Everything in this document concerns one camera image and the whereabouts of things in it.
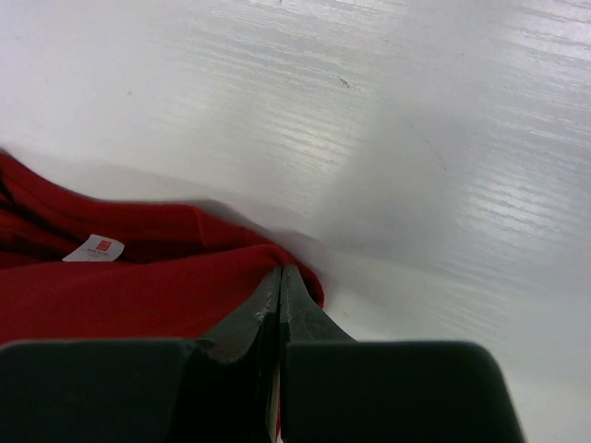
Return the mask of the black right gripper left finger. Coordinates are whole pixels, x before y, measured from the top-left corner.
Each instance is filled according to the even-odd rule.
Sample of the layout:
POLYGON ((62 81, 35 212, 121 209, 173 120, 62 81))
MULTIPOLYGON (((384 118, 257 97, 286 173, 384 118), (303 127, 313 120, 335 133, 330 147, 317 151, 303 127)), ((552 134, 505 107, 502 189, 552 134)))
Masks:
POLYGON ((194 340, 1 349, 5 442, 273 442, 281 272, 194 340))

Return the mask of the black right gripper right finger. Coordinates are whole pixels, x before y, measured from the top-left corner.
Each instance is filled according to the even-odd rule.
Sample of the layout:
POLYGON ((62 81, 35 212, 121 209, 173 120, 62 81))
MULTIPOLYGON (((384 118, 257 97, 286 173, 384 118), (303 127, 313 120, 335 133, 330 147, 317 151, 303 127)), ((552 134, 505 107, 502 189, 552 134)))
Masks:
POLYGON ((285 442, 523 442, 499 365, 466 341, 356 341, 310 297, 280 291, 285 442))

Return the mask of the red t-shirt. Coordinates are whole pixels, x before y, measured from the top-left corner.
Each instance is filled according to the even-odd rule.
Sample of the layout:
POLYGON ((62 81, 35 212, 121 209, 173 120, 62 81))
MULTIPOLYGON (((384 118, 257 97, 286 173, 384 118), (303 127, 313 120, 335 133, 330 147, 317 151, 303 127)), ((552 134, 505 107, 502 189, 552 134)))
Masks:
POLYGON ((86 198, 1 158, 1 340, 195 338, 295 258, 183 204, 86 198))

